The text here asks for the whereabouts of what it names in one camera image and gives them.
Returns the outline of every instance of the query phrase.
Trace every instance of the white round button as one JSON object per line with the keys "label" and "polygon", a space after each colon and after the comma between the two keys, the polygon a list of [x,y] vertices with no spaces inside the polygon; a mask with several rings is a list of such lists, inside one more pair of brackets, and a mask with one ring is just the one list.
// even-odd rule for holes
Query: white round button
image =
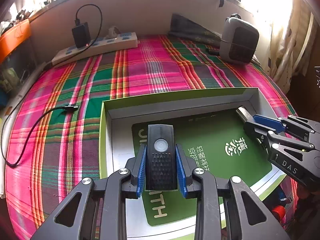
{"label": "white round button", "polygon": [[168,143],[165,139],[158,139],[155,141],[155,149],[158,152],[165,152],[168,149]]}

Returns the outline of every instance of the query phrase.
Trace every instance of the gray fabric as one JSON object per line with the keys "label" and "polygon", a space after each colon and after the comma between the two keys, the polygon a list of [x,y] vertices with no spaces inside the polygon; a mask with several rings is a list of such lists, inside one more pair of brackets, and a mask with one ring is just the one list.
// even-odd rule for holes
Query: gray fabric
{"label": "gray fabric", "polygon": [[220,37],[217,34],[178,14],[172,14],[169,35],[220,46]]}

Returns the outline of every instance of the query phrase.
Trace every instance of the blue gripper pad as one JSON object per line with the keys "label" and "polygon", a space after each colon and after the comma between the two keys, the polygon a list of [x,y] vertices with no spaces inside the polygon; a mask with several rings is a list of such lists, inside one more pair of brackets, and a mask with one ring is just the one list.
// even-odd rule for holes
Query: blue gripper pad
{"label": "blue gripper pad", "polygon": [[180,153],[177,146],[176,146],[176,158],[177,158],[177,176],[178,176],[179,188],[180,188],[180,192],[185,198],[187,195],[186,175],[184,173],[182,161],[180,158]]}
{"label": "blue gripper pad", "polygon": [[140,169],[138,173],[138,183],[137,183],[137,197],[141,196],[144,186],[144,180],[146,178],[146,154],[147,154],[147,146],[145,145],[142,160],[140,164]]}
{"label": "blue gripper pad", "polygon": [[273,129],[275,129],[277,133],[285,131],[285,128],[282,125],[282,122],[280,120],[268,118],[268,117],[265,117],[265,116],[259,115],[259,114],[256,114],[253,117],[253,119],[255,120],[255,122],[257,122],[259,124],[262,124],[264,126],[271,127]]}

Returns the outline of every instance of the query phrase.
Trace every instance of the white wall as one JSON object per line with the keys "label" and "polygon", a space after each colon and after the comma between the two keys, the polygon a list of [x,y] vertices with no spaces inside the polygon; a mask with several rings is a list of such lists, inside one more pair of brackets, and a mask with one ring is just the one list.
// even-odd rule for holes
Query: white wall
{"label": "white wall", "polygon": [[[170,29],[172,13],[183,15],[211,31],[222,33],[225,18],[238,13],[260,32],[256,51],[259,60],[264,59],[270,42],[269,26],[259,23],[251,13],[228,1],[219,8],[219,0],[67,0],[30,23],[31,41],[39,62],[51,60],[59,50],[74,44],[71,28],[75,25],[75,13],[86,3],[94,3],[102,10],[102,36],[107,34],[112,25],[117,26],[121,32],[165,34]],[[91,38],[94,38],[100,24],[98,10],[94,7],[82,8],[78,17],[81,22],[88,22]]]}

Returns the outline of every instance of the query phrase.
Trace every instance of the striped fabric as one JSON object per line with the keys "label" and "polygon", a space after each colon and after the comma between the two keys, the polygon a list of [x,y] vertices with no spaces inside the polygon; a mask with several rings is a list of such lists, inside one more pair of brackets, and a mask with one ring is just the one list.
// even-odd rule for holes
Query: striped fabric
{"label": "striped fabric", "polygon": [[[110,52],[49,70],[29,92],[13,126],[8,160],[14,162],[34,122],[47,110],[79,105],[73,114],[51,112],[32,133],[17,168],[6,168],[13,228],[29,239],[84,177],[99,178],[101,102],[157,92],[259,87],[278,116],[295,114],[287,98],[256,65],[235,66],[207,53],[207,45],[167,36],[139,38],[135,49]],[[297,203],[296,183],[282,183]]]}

